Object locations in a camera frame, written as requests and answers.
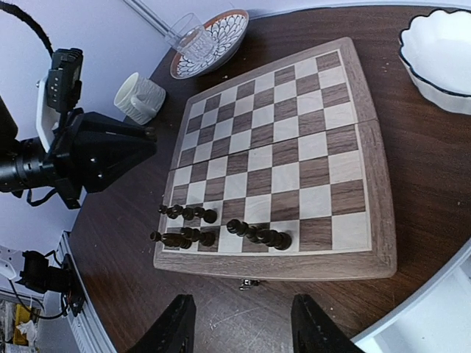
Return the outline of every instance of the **wooden table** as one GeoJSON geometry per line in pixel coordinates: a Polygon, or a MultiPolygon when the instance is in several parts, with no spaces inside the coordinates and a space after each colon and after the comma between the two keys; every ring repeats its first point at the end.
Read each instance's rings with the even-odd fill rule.
{"type": "Polygon", "coordinates": [[[234,58],[204,77],[177,81],[172,54],[152,79],[169,93],[152,125],[158,152],[104,193],[90,195],[71,246],[94,307],[118,351],[131,347],[179,293],[197,305],[195,352],[289,352],[295,293],[308,293],[350,337],[383,317],[466,242],[471,229],[471,118],[426,101],[399,61],[397,36],[428,7],[310,10],[252,21],[234,58]],[[268,282],[240,292],[238,280],[155,270],[149,233],[185,102],[273,60],[348,36],[363,64],[386,149],[397,226],[398,272],[357,282],[268,282]]]}

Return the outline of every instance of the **ceramic mug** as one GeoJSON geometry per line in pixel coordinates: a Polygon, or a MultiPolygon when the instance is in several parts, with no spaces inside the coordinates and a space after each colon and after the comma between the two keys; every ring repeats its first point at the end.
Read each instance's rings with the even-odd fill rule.
{"type": "Polygon", "coordinates": [[[161,86],[135,72],[119,88],[114,104],[136,123],[144,125],[157,115],[165,95],[161,86]]]}

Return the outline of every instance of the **black camera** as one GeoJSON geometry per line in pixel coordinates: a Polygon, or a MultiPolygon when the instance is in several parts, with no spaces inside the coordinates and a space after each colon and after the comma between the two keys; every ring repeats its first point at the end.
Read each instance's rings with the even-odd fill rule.
{"type": "Polygon", "coordinates": [[[153,128],[129,125],[99,113],[75,109],[80,98],[83,55],[79,49],[59,49],[52,55],[47,79],[47,105],[60,120],[51,148],[39,138],[17,141],[18,127],[0,97],[0,191],[22,197],[28,190],[32,206],[58,193],[70,209],[79,208],[82,187],[103,191],[120,176],[156,152],[153,128]],[[54,189],[40,201],[31,190],[54,189]]]}

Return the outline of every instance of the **black cable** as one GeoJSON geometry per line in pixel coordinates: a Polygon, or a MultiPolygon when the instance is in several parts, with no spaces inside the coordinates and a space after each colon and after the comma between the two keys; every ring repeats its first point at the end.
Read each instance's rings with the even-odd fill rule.
{"type": "Polygon", "coordinates": [[[66,305],[63,305],[62,304],[62,296],[64,296],[64,293],[62,293],[62,296],[60,298],[60,301],[61,301],[61,307],[62,307],[62,312],[57,314],[57,315],[54,315],[54,316],[41,316],[41,315],[38,315],[38,314],[35,314],[34,312],[32,312],[30,309],[28,309],[28,307],[23,303],[23,301],[20,299],[20,296],[18,295],[18,292],[16,291],[15,289],[15,286],[13,285],[13,282],[9,279],[8,282],[10,282],[10,286],[13,290],[13,293],[16,295],[16,298],[17,300],[20,302],[21,306],[28,312],[30,313],[31,315],[33,316],[36,316],[37,318],[42,318],[43,320],[54,320],[56,318],[59,318],[60,316],[67,316],[67,309],[68,309],[68,303],[66,305]]]}
{"type": "Polygon", "coordinates": [[[49,56],[52,57],[54,50],[52,50],[52,44],[49,40],[49,37],[44,32],[43,28],[36,22],[30,15],[20,9],[18,6],[14,4],[8,4],[6,2],[0,1],[0,10],[9,13],[19,20],[23,21],[25,24],[29,26],[33,31],[35,31],[36,35],[38,35],[39,39],[43,42],[44,46],[46,47],[49,56]]]}
{"type": "Polygon", "coordinates": [[[26,195],[26,202],[33,207],[41,206],[44,202],[48,201],[51,197],[53,197],[57,193],[57,190],[54,188],[50,190],[41,200],[31,201],[32,198],[32,190],[28,190],[28,194],[26,195]]]}

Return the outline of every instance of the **white bowl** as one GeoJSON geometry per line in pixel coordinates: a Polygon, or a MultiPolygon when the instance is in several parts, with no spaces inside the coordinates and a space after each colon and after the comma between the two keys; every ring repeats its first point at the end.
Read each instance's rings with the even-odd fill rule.
{"type": "Polygon", "coordinates": [[[471,115],[471,13],[417,16],[400,33],[400,44],[420,93],[444,110],[471,115]]]}

